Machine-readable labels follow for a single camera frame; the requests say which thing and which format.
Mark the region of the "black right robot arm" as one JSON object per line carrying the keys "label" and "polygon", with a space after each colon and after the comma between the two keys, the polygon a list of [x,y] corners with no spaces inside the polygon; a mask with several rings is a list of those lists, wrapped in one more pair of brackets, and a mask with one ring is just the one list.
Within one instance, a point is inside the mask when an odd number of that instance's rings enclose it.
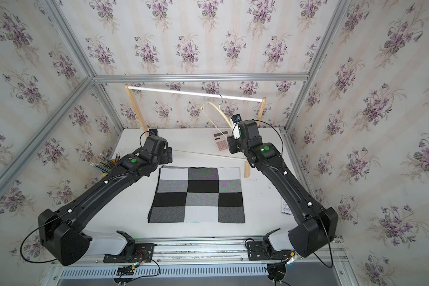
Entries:
{"label": "black right robot arm", "polygon": [[276,146],[262,141],[256,120],[242,120],[235,114],[231,121],[232,134],[227,137],[230,152],[243,153],[250,167],[268,178],[297,223],[291,230],[266,234],[264,247],[271,252],[293,250],[301,257],[308,257],[330,245],[336,234],[338,213],[312,197],[287,167]]}

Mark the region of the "black white checkered scarf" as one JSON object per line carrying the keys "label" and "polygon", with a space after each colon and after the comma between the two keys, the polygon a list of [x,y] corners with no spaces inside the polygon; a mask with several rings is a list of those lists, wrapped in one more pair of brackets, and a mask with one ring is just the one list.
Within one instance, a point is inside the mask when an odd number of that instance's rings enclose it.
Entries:
{"label": "black white checkered scarf", "polygon": [[240,169],[160,168],[148,222],[245,223]]}

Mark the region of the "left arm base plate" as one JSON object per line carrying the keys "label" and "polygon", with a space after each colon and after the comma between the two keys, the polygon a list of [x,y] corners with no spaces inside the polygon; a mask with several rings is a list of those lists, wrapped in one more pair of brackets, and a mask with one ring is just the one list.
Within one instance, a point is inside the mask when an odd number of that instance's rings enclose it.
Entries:
{"label": "left arm base plate", "polygon": [[134,246],[126,246],[119,255],[105,255],[104,263],[144,263],[151,262],[155,244],[135,243]]}

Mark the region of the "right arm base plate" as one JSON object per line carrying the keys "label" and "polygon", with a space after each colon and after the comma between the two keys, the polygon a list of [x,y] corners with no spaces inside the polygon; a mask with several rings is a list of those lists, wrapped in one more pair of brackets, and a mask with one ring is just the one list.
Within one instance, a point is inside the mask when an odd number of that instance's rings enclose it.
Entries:
{"label": "right arm base plate", "polygon": [[270,247],[265,247],[262,241],[255,241],[250,238],[245,240],[244,246],[249,261],[278,260],[279,262],[287,262],[295,255],[295,252],[291,250],[275,251]]}

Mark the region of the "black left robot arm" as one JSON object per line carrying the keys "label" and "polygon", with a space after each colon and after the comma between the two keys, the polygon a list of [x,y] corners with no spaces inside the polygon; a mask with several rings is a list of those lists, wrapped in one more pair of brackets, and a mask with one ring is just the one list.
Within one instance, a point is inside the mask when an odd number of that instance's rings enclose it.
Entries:
{"label": "black left robot arm", "polygon": [[171,162],[172,149],[168,142],[150,135],[143,147],[120,158],[108,175],[78,198],[56,211],[43,211],[38,216],[40,244],[64,266],[95,255],[132,261],[136,253],[135,240],[126,232],[91,232],[85,228],[123,190],[150,176],[159,165]]}

